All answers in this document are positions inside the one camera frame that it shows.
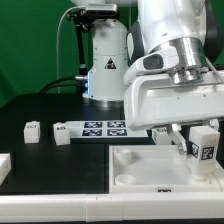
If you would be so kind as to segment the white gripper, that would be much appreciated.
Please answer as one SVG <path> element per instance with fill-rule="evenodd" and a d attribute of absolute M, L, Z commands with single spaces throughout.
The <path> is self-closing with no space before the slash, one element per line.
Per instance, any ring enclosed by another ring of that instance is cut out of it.
<path fill-rule="evenodd" d="M 138 77 L 124 96 L 124 112 L 131 130 L 167 126 L 167 134 L 181 155 L 187 153 L 181 125 L 209 120 L 219 130 L 224 118 L 224 83 L 213 72 L 202 83 L 174 85 L 168 74 Z"/>

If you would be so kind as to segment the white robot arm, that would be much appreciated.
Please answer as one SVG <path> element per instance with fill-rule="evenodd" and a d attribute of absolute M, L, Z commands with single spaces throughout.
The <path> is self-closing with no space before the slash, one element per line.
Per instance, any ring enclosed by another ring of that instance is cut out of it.
<path fill-rule="evenodd" d="M 133 131 L 224 119 L 224 75 L 209 59 L 222 39 L 209 0 L 71 0 L 93 27 L 88 103 L 124 103 Z"/>

